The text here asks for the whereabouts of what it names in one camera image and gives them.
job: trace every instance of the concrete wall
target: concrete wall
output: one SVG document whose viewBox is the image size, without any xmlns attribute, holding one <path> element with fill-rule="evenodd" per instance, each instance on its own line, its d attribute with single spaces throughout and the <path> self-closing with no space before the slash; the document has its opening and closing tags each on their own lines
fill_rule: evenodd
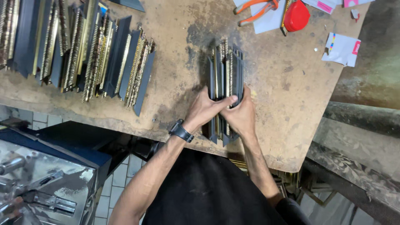
<svg viewBox="0 0 400 225">
<path fill-rule="evenodd" d="M 372 2 L 359 39 L 356 66 L 343 69 L 331 101 L 400 109 L 400 1 Z"/>
</svg>

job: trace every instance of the forearm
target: forearm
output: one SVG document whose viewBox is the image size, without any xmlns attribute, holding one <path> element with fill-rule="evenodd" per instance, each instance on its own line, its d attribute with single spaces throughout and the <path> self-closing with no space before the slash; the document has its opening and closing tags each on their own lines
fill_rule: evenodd
<svg viewBox="0 0 400 225">
<path fill-rule="evenodd" d="M 260 189 L 268 201 L 275 206 L 281 199 L 278 186 L 272 177 L 258 143 L 256 135 L 242 138 L 250 179 Z"/>
<path fill-rule="evenodd" d="M 112 211 L 109 224 L 138 224 L 185 146 L 171 136 L 165 145 L 143 166 L 124 189 Z"/>
</svg>

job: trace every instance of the paper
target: paper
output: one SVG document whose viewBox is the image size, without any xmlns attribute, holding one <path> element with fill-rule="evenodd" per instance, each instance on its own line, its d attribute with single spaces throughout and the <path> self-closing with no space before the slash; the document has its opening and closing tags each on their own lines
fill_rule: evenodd
<svg viewBox="0 0 400 225">
<path fill-rule="evenodd" d="M 329 33 L 329 38 L 325 45 L 328 48 L 328 54 L 324 53 L 322 61 L 332 61 L 354 67 L 360 45 L 361 41 L 359 39 Z"/>
<path fill-rule="evenodd" d="M 248 0 L 233 0 L 236 7 L 242 5 L 243 3 L 248 2 Z M 283 19 L 283 13 L 285 11 L 285 0 L 281 0 L 278 2 L 277 10 L 269 10 L 266 14 L 262 15 L 258 20 L 254 21 L 254 31 L 256 34 L 263 33 L 269 30 L 274 30 L 280 28 Z M 250 6 L 251 15 L 257 14 L 267 3 L 258 3 Z"/>
<path fill-rule="evenodd" d="M 368 2 L 373 2 L 375 0 L 344 0 L 344 7 L 352 7 L 352 6 L 356 6 L 356 5 L 361 5 L 364 3 L 368 3 Z"/>
<path fill-rule="evenodd" d="M 338 5 L 337 0 L 302 0 L 302 1 L 314 8 L 317 8 L 329 14 L 332 14 L 336 5 Z"/>
</svg>

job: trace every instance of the black shirt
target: black shirt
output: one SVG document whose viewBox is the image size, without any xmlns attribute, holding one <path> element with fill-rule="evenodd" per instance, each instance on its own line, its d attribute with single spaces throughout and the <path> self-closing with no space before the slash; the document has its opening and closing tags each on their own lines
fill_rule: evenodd
<svg viewBox="0 0 400 225">
<path fill-rule="evenodd" d="M 184 149 L 147 209 L 143 225 L 311 224 L 296 202 L 273 208 L 228 159 Z"/>
</svg>

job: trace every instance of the hand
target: hand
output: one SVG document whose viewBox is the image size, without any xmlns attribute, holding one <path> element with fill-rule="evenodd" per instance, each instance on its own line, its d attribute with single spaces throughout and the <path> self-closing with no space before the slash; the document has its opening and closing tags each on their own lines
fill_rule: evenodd
<svg viewBox="0 0 400 225">
<path fill-rule="evenodd" d="M 234 108 L 224 108 L 221 115 L 242 139 L 256 137 L 256 105 L 252 101 L 250 88 L 246 85 L 240 104 Z"/>
<path fill-rule="evenodd" d="M 229 105 L 236 102 L 237 99 L 238 97 L 236 95 L 232 95 L 221 101 L 214 102 L 208 97 L 208 87 L 205 86 L 197 95 L 190 107 L 189 113 L 186 115 L 182 127 L 192 134 L 202 125 L 208 123 L 208 121 L 210 121 L 222 109 L 227 108 Z"/>
</svg>

